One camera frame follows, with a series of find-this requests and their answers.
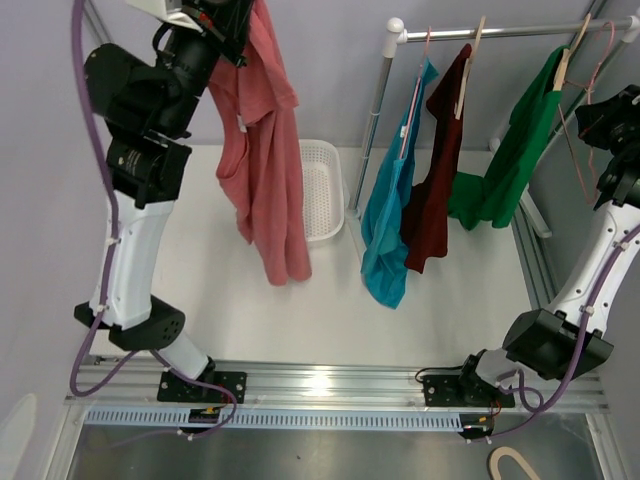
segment clothing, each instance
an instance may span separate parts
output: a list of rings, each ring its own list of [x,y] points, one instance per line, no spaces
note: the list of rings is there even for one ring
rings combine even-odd
[[[424,86],[438,75],[425,60],[422,74],[416,79],[417,97],[409,105],[378,171],[373,192],[362,217],[362,237],[367,246],[362,259],[362,274],[371,295],[381,304],[396,308],[405,291],[408,249],[400,239],[402,207],[409,201],[413,171],[414,146],[420,127],[420,105]],[[409,112],[411,124],[405,129]],[[404,155],[400,156],[404,135],[409,135]]]
[[[429,257],[447,255],[447,201],[458,170],[463,116],[455,117],[464,66],[472,52],[465,45],[427,100],[427,110],[436,118],[431,166],[424,182],[411,189],[402,211],[400,235],[409,247],[405,266],[422,273]]]
[[[209,90],[224,126],[216,176],[237,209],[238,229],[255,242],[269,282],[311,276],[304,235],[302,163],[289,84],[264,0],[249,20],[247,66],[216,65]]]
[[[467,230],[481,220],[494,228],[509,225],[540,155],[547,146],[551,123],[562,98],[553,91],[556,68],[566,46],[555,50],[518,101],[509,131],[484,177],[459,172],[449,199],[449,215]]]

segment plastic laundry basket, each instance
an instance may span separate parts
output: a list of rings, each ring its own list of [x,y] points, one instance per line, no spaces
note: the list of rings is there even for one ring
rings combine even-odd
[[[309,246],[326,243],[344,224],[340,156],[321,140],[300,140],[304,185],[304,233]]]

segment dark red shirt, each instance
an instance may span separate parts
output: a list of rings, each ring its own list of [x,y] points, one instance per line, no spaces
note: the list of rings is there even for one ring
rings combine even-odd
[[[465,45],[431,97],[427,110],[436,118],[436,135],[431,167],[424,182],[411,189],[409,203],[402,210],[400,235],[409,247],[405,266],[422,273],[429,257],[447,255],[447,202],[458,171],[462,143],[462,120],[455,118],[460,84],[471,45]]]

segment gray wall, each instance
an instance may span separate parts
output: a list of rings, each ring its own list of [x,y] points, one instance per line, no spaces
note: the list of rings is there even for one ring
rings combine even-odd
[[[637,8],[633,0],[610,2],[612,5],[603,13],[607,17],[622,17]],[[602,35],[599,41],[591,39],[589,48],[577,58],[574,72],[568,78],[585,82],[588,74],[602,53],[606,42]],[[615,67],[600,83],[594,94],[594,101],[610,98],[630,83],[640,83],[640,42],[636,41],[627,48]],[[571,138],[576,147],[577,157],[582,162],[585,180],[591,184],[586,167],[588,149],[576,138],[576,126],[571,128]],[[596,165],[602,172],[610,156],[605,152],[596,152]],[[566,280],[584,244],[592,216],[591,208],[586,204],[569,150],[564,138],[559,139],[549,156],[541,161],[531,183],[534,199],[543,216],[553,230],[553,237],[545,242],[553,260],[555,276],[559,284]],[[603,382],[607,397],[617,419],[619,433],[624,441],[629,458],[635,456],[635,474],[640,477],[640,357],[637,341],[640,337],[640,263],[632,265],[631,270],[620,289],[611,308],[607,340],[615,345],[609,361],[602,368]]]
[[[104,194],[76,99],[70,0],[13,2],[0,16],[0,422],[25,394],[38,416],[20,479],[34,480],[86,331],[102,251]]]
[[[387,19],[397,16],[409,30],[477,26],[531,25],[573,21],[587,0],[267,0],[289,79],[298,92],[296,110],[302,138],[337,146],[357,146],[377,79]],[[157,22],[133,11],[123,0],[96,0],[119,43],[150,61],[150,38]],[[473,68],[466,103],[466,148],[487,149],[514,102],[551,49],[567,36],[490,39],[482,42]],[[464,42],[433,43],[434,65],[444,74]],[[400,47],[380,118],[377,145],[388,145],[411,96],[422,46]],[[434,82],[427,95],[437,84]],[[421,145],[431,143],[431,119],[421,128]],[[193,140],[219,144],[222,128],[208,95],[192,122]]]

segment clothing tag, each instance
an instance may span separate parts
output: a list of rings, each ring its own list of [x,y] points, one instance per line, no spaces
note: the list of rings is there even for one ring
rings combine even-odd
[[[236,115],[238,118],[238,128],[240,129],[240,131],[242,133],[247,133],[247,127],[245,126],[244,122],[242,121],[242,117],[240,115]]]

